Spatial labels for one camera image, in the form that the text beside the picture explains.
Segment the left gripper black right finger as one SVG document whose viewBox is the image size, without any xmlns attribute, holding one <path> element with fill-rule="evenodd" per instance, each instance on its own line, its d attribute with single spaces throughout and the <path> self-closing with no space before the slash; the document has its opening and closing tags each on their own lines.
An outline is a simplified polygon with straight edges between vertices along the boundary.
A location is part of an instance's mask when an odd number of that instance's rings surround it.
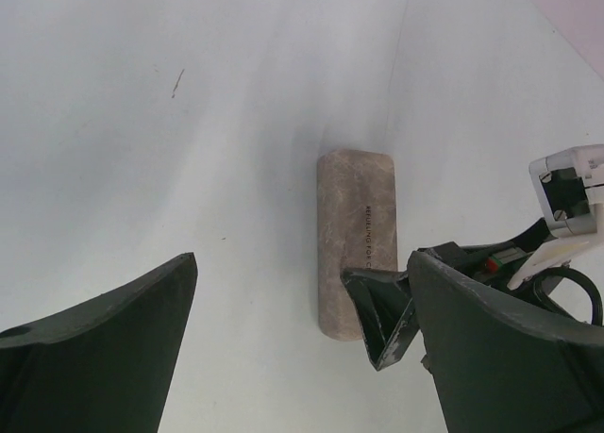
<svg viewBox="0 0 604 433">
<path fill-rule="evenodd" d="M 603 329 L 482 285 L 430 255 L 408 261 L 450 432 L 600 432 Z"/>
</svg>

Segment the grey glasses case green lining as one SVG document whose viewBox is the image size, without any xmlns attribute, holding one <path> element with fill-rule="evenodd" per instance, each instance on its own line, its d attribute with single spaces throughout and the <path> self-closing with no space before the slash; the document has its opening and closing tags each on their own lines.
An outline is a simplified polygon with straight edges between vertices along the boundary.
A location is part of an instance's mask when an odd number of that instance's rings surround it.
<svg viewBox="0 0 604 433">
<path fill-rule="evenodd" d="M 341 270 L 398 267 L 391 157 L 338 149 L 318 159 L 317 233 L 319 327 L 336 341 L 358 341 L 361 327 Z"/>
</svg>

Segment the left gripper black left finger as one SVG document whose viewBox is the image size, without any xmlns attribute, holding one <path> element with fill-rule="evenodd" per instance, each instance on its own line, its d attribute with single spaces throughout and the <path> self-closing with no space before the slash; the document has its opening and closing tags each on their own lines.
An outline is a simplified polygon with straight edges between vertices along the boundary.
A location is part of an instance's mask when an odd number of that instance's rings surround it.
<svg viewBox="0 0 604 433">
<path fill-rule="evenodd" d="M 1 334 L 4 432 L 156 432 L 193 304 L 192 253 Z"/>
</svg>

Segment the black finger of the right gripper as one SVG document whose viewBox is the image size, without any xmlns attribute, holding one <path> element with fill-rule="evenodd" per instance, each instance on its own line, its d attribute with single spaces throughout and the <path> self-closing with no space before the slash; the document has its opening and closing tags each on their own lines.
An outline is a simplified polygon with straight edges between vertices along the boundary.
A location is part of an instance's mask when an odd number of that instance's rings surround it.
<svg viewBox="0 0 604 433">
<path fill-rule="evenodd" d="M 419 331 L 408 274 L 346 268 L 341 280 L 357 313 L 372 366 L 384 370 L 396 364 Z"/>
<path fill-rule="evenodd" d="M 541 244 L 550 240 L 544 219 L 516 237 L 494 244 L 460 246 L 449 241 L 419 248 L 420 253 L 478 282 L 507 282 Z"/>
</svg>

